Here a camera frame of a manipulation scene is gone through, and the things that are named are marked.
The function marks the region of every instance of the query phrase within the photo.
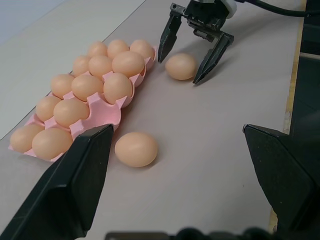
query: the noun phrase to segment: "pink egg tray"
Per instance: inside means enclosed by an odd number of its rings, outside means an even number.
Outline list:
[[[49,120],[47,120],[45,122],[42,122],[35,113],[28,119],[28,121],[25,123],[25,126],[30,125],[30,124],[38,124],[38,125],[44,126],[45,129],[59,128],[59,129],[62,129],[62,130],[65,130],[65,131],[71,133],[73,140],[75,140],[78,135],[82,134],[86,130],[92,129],[94,127],[98,127],[101,125],[113,124],[113,130],[115,131],[118,128],[120,121],[121,121],[121,109],[128,106],[131,103],[131,101],[135,95],[135,88],[138,87],[142,83],[142,81],[144,80],[144,78],[146,76],[146,72],[148,70],[150,70],[155,63],[157,48],[153,47],[153,49],[154,49],[153,59],[151,57],[145,59],[144,60],[145,68],[143,69],[143,71],[140,74],[137,74],[137,75],[129,78],[130,81],[132,82],[132,85],[133,85],[133,91],[132,91],[131,97],[125,96],[121,99],[118,99],[115,102],[115,104],[109,104],[106,102],[105,96],[103,94],[96,92],[95,94],[93,94],[87,98],[86,104],[88,105],[89,110],[90,110],[89,117],[87,119],[78,120],[74,124],[70,125],[69,128],[65,128],[65,127],[59,125],[56,122],[54,117],[50,118]],[[111,72],[108,72],[107,74],[103,75],[102,76],[103,83],[108,78],[108,76],[113,73],[114,72],[111,71]],[[65,99],[73,99],[73,98],[77,98],[77,97],[74,96],[72,91],[63,96],[64,100]],[[23,154],[36,157],[36,155],[32,149],[24,152]],[[63,155],[63,153],[61,153],[57,157],[51,159],[50,162],[55,162],[62,155]]]

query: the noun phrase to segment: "wooden edge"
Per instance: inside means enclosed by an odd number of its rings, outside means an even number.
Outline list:
[[[307,0],[301,0],[301,10],[305,11],[307,5]],[[283,132],[285,134],[289,134],[290,132],[290,125],[292,119],[292,112],[294,107],[294,99],[295,99],[295,91],[296,91],[296,82],[297,82],[297,74],[298,74],[298,65],[299,65],[299,55],[301,49],[301,41],[302,41],[302,32],[304,27],[304,19],[302,18],[299,23],[298,33],[297,33],[297,41],[295,46],[295,53],[293,59],[293,66],[292,66],[292,73],[291,73],[291,81],[289,87],[289,96],[286,101],[286,108],[285,108],[285,116],[284,116],[284,123],[283,123]],[[270,233],[277,230],[278,219],[276,213],[271,210],[270,219],[269,219],[269,226],[268,230]]]

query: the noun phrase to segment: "black cable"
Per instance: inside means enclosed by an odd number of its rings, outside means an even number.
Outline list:
[[[235,1],[240,3],[248,2],[264,10],[273,12],[275,14],[289,16],[289,17],[304,18],[304,17],[311,17],[311,16],[320,16],[320,10],[311,10],[311,11],[288,10],[288,9],[284,9],[281,7],[277,7],[277,6],[265,3],[261,0],[235,0]]]

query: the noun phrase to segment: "brown egg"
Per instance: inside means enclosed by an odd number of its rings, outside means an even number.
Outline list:
[[[73,62],[72,74],[77,77],[89,71],[89,60],[88,56],[78,56]]]
[[[25,153],[32,148],[32,140],[34,137],[45,130],[44,126],[30,124],[18,128],[10,137],[10,144],[13,150],[19,153]]]
[[[32,141],[34,154],[43,160],[51,160],[63,154],[73,143],[69,132],[59,128],[49,128],[39,132]]]
[[[109,104],[115,104],[116,100],[125,96],[131,97],[132,93],[132,83],[122,73],[115,72],[104,81],[103,94]]]
[[[51,80],[52,93],[60,99],[64,99],[64,95],[71,92],[71,83],[74,77],[70,74],[59,74]]]
[[[61,101],[56,96],[46,96],[42,98],[35,107],[35,114],[44,122],[54,116],[54,108]]]
[[[158,153],[156,140],[142,132],[130,132],[115,144],[116,157],[130,167],[144,167],[152,163]]]
[[[119,53],[129,51],[129,47],[125,41],[116,39],[108,45],[108,57],[114,59]]]
[[[195,58],[186,53],[178,53],[165,63],[166,72],[176,80],[188,80],[195,76],[197,62]]]
[[[154,58],[154,49],[146,40],[135,40],[130,46],[130,51],[140,54],[144,59]]]
[[[112,60],[107,56],[94,56],[89,61],[89,71],[93,76],[102,79],[104,74],[112,71]]]
[[[55,121],[65,128],[69,128],[80,119],[87,119],[89,113],[89,107],[75,98],[62,100],[53,110]]]
[[[112,61],[112,70],[122,73],[128,78],[140,74],[145,67],[144,58],[133,51],[125,51],[118,54]]]
[[[87,97],[95,93],[102,94],[104,92],[104,84],[95,76],[80,75],[73,80],[71,89],[78,99],[86,102]]]
[[[96,41],[93,44],[91,44],[91,46],[89,47],[87,55],[90,58],[92,58],[94,56],[100,56],[100,55],[107,56],[108,55],[108,48],[103,42]]]

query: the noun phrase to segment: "egg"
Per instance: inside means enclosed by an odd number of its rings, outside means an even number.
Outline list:
[[[130,167],[144,167],[152,163],[158,154],[158,144],[149,134],[130,132],[115,144],[116,157]]]
[[[54,116],[54,108],[61,101],[56,96],[46,96],[42,98],[35,107],[35,114],[45,122]]]
[[[144,59],[154,58],[154,49],[146,40],[135,40],[131,46],[130,51],[140,54]]]
[[[125,96],[131,97],[133,93],[133,86],[129,78],[126,75],[115,72],[112,73],[104,81],[103,94],[105,100],[109,104],[115,104],[116,100],[122,99]]]
[[[144,67],[144,58],[133,51],[124,51],[118,54],[112,61],[112,70],[115,73],[122,73],[128,78],[140,74]]]
[[[89,60],[88,56],[78,56],[73,62],[72,74],[77,77],[89,71]]]
[[[71,89],[78,99],[86,102],[87,97],[90,97],[95,93],[102,94],[104,91],[104,84],[95,76],[80,75],[73,80]]]
[[[53,110],[55,121],[65,128],[69,128],[80,119],[87,119],[89,114],[89,107],[75,98],[62,100]]]
[[[165,63],[165,70],[176,80],[189,80],[196,75],[197,62],[187,53],[178,53]]]
[[[116,39],[108,45],[108,57],[114,59],[118,54],[129,51],[129,47],[125,41]]]
[[[43,130],[45,127],[37,124],[18,128],[10,137],[10,145],[13,150],[23,154],[32,148],[32,140]]]
[[[89,61],[90,73],[102,79],[104,74],[112,71],[112,60],[107,56],[94,56]]]
[[[100,55],[107,56],[108,55],[108,48],[103,42],[96,41],[93,44],[91,44],[91,46],[89,47],[87,55],[90,58],[92,58],[94,56],[100,56]]]
[[[64,99],[64,95],[71,92],[71,83],[74,77],[70,74],[59,74],[51,80],[52,93],[60,99]]]
[[[39,132],[32,140],[34,154],[43,160],[51,160],[68,151],[73,143],[69,132],[59,128],[49,128]]]

